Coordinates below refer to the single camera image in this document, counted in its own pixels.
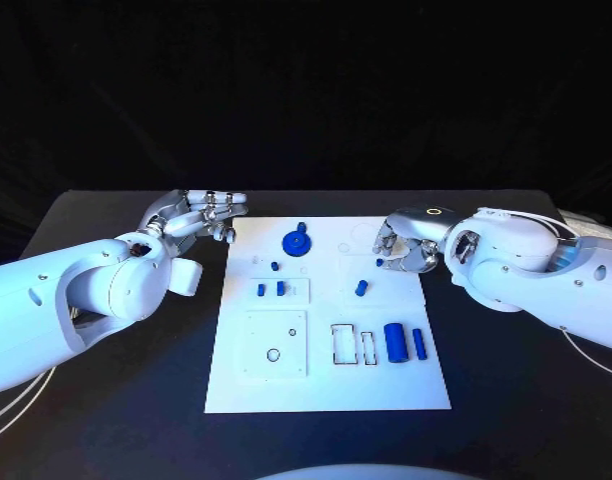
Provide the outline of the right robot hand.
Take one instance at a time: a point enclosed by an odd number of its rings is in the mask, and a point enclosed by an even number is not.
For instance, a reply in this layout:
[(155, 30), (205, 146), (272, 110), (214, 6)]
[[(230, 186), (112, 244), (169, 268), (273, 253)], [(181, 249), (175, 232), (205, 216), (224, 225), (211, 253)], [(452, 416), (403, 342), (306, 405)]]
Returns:
[[(439, 264), (449, 234), (464, 220), (453, 210), (436, 206), (397, 209), (381, 224), (373, 245), (373, 253), (380, 255), (377, 266), (417, 274), (432, 271)], [(404, 243), (409, 252), (403, 257), (386, 260), (397, 241)]]

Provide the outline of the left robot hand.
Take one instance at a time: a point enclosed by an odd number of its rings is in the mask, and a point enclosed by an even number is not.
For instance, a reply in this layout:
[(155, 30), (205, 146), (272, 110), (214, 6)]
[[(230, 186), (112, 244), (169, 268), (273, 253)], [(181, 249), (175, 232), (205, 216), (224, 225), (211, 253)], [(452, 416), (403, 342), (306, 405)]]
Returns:
[(200, 237), (236, 241), (229, 221), (246, 215), (247, 195), (213, 190), (172, 190), (149, 206), (138, 231), (158, 238), (171, 257), (180, 257)]

